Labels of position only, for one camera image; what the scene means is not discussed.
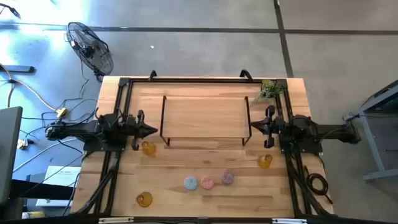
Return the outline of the green artificial plant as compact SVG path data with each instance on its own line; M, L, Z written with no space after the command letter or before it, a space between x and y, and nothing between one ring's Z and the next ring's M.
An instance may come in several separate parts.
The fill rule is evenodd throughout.
M277 81L263 80L261 83L260 91L256 97L252 100L251 105L255 105L261 101L276 98L279 96L285 87Z

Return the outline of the black flat floor bar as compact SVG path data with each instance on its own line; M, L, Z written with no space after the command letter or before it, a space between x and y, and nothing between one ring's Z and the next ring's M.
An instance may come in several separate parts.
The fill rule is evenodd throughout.
M0 65L0 71L5 72L5 69L9 73L34 73L35 68L33 66L24 65Z

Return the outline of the blue patterned candle tin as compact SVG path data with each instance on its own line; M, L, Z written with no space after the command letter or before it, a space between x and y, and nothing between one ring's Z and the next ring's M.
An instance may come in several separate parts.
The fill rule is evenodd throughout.
M187 190L196 190L198 187L197 179L195 177L186 177L183 182L183 186Z

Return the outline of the white paper sheet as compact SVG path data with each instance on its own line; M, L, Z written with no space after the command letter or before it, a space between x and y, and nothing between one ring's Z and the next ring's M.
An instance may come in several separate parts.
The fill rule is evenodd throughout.
M44 177L44 184L74 187L81 168L65 167L60 170L61 168L61 166L49 166ZM67 197L66 200L38 199L35 205L37 207L66 207L69 198Z

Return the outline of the black aluminium table frame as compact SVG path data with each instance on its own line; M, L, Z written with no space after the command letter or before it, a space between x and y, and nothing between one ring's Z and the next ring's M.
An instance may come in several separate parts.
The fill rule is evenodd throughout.
M118 78L107 77L98 99L99 114L124 111L136 114L143 110L145 122L158 129L146 137L156 145L155 157L134 151L127 144L121 154L114 188L111 215L114 217L284 217L294 215L292 202L302 210L308 203L298 185L290 185L285 156L278 145L264 147L265 137L252 129L252 137L245 146L240 139L171 139L166 145L159 135L163 97L167 98L240 98L247 96L251 121L265 115L267 103L250 105L260 90L259 83L245 79L234 82L182 80L167 82L157 77L152 81L134 81L117 94ZM264 154L273 157L270 168L261 169L257 158ZM234 175L231 185L221 183L224 172ZM214 178L214 187L203 189L200 180ZM195 177L196 190L183 186L186 177ZM140 207L136 196L150 192L149 207Z

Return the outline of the purple patterned candle tin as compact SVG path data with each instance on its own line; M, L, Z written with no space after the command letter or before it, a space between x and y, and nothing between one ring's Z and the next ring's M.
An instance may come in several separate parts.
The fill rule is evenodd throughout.
M231 185L234 182L234 175L231 172L224 172L221 176L221 183L224 185Z

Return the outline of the black floor fan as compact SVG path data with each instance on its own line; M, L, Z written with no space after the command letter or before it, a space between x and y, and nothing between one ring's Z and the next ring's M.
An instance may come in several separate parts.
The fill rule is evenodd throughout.
M109 46L101 40L88 26L81 22L69 22L67 40L80 58L90 68L99 82L110 75L114 68Z

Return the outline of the amber glass candle holder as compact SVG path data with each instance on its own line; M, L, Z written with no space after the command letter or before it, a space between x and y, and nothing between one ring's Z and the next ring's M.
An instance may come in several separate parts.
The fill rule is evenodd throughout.
M136 196L136 203L140 207L149 207L152 204L153 197L150 192L141 192Z
M157 147L154 143L152 142L147 142L147 141L143 141L142 142L142 152L149 156L149 157L155 157L157 151Z

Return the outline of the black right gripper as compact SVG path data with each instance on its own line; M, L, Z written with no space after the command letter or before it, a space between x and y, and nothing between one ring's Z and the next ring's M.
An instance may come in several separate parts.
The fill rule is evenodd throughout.
M264 141L265 148L272 148L274 146L275 139L272 134L280 134L285 126L283 117L275 115L275 106L270 105L266 109L266 118L260 121L254 121L251 126L257 129L260 133L266 134L267 139Z

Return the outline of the pink patterned candle tin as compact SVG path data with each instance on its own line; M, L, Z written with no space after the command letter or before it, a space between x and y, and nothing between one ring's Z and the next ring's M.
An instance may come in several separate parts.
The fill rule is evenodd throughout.
M214 187L214 178L210 176L205 176L200 180L200 185L203 189L210 190Z

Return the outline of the grey metal desk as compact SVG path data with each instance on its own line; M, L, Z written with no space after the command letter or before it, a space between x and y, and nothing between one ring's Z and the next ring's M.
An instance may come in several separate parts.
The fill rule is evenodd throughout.
M398 177L398 80L371 95L358 109L343 116L363 127L377 171L365 181Z

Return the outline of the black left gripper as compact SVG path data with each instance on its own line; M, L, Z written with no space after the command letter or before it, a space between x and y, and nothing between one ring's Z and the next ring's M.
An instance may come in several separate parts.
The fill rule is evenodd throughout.
M144 121L145 115L143 110L138 110L137 116L129 115L126 120L127 135L132 136L132 149L134 151L139 150L138 139L141 138L141 123ZM158 132L157 128L145 124L146 130L150 130L145 133L144 137L156 134Z

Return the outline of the black bar with light strips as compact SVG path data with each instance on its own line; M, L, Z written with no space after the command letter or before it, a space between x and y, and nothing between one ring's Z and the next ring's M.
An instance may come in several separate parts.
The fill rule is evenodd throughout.
M248 217L105 217L96 214L73 214L18 220L0 220L0 224L398 224L337 216L301 215L297 218Z

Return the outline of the gold vase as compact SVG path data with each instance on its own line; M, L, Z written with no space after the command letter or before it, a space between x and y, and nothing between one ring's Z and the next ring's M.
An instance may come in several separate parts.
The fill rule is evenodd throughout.
M257 158L257 165L261 169L268 169L271 166L273 157L270 154L264 154Z

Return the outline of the black desk top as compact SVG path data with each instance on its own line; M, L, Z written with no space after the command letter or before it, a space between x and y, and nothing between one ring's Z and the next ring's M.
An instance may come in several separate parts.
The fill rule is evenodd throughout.
M73 187L12 180L9 198L36 198L50 200L68 200Z

